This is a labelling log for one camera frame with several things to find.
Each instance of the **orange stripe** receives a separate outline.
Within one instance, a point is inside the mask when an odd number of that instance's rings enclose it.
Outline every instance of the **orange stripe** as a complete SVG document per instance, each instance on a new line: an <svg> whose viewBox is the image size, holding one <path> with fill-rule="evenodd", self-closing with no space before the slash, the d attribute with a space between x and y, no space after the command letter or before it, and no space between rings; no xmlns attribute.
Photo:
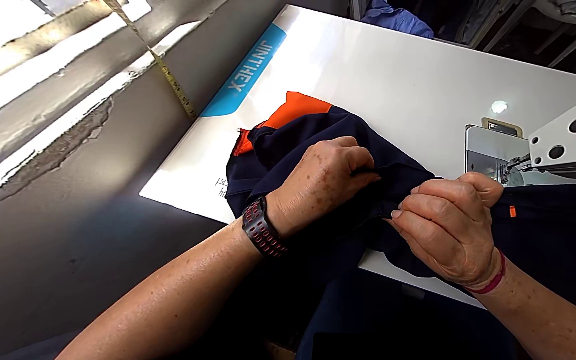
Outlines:
<svg viewBox="0 0 576 360"><path fill-rule="evenodd" d="M289 91L286 92L286 102L279 106L279 109L270 115L268 120L255 127L260 128L262 126L268 126L274 129L279 129L294 119L304 115L327 113L331 106L331 104L319 99L315 99L314 97L310 97L299 92ZM240 129L240 132L241 133L239 134L237 145L232 151L234 156L239 156L240 154L251 151L253 149L252 143L250 140L248 140L248 133L250 131Z"/></svg>

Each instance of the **white table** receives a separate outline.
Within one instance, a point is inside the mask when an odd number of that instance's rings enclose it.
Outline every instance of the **white table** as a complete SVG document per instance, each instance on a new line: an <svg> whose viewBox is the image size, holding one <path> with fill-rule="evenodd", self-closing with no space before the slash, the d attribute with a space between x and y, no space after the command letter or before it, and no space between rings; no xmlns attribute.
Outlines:
<svg viewBox="0 0 576 360"><path fill-rule="evenodd" d="M228 113L224 106L209 105L142 196L232 221L221 195L238 128L251 129L266 120L284 103L286 91L361 116L429 171L449 179L464 172L466 125L480 126L481 119L489 117L530 134L576 105L576 75L565 72L291 5L271 28L258 42L269 54L264 59L247 56L216 96L222 102L238 97L238 106ZM245 85L240 89L249 93L243 96L231 81ZM496 100L507 102L508 109L493 113L490 106ZM223 115L206 116L220 112ZM380 253L367 252L360 267L478 305L437 279L428 282L403 274Z"/></svg>

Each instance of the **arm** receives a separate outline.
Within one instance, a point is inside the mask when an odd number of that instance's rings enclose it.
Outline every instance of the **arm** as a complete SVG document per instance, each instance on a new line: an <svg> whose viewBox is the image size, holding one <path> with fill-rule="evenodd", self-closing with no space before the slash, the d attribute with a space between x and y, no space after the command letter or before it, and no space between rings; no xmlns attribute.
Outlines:
<svg viewBox="0 0 576 360"><path fill-rule="evenodd" d="M288 237L379 180L372 156L350 136L319 142L266 196L268 219ZM158 269L80 333L57 357L153 359L187 347L210 326L233 289L260 262L241 218Z"/></svg>
<svg viewBox="0 0 576 360"><path fill-rule="evenodd" d="M486 287L500 272L490 207L503 187L474 172L457 181L434 179L411 191L391 225L415 255L466 289ZM506 259L501 282L473 294L535 359L576 359L576 306L546 289Z"/></svg>

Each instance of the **black and red watch strap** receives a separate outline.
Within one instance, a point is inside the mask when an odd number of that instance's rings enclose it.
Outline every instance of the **black and red watch strap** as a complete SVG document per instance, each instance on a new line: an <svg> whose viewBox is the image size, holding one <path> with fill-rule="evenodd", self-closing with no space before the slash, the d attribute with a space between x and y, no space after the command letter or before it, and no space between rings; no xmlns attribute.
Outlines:
<svg viewBox="0 0 576 360"><path fill-rule="evenodd" d="M288 251L282 244L279 234L266 217L266 198L260 196L244 209L241 216L242 228L252 244L263 254L279 258Z"/></svg>

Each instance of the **wristband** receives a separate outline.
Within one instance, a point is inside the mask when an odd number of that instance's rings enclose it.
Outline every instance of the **wristband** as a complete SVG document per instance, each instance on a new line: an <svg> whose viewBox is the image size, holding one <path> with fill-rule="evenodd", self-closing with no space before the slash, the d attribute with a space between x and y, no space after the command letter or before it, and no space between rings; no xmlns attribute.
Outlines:
<svg viewBox="0 0 576 360"><path fill-rule="evenodd" d="M506 273L506 257L504 256L504 253L501 252L501 250L497 249L497 251L499 251L499 257L500 257L499 260L501 261L501 269L499 269L499 272L495 275L495 277L492 278L491 282L488 285L486 285L484 289L473 290L464 286L466 290L470 291L471 293L481 295L491 292L494 288L497 287L497 285L499 285L499 283L501 282L501 278Z"/></svg>
<svg viewBox="0 0 576 360"><path fill-rule="evenodd" d="M260 196L244 209L242 225L252 244L263 255L279 258L288 251L280 241L279 234L266 217L266 197Z"/></svg>

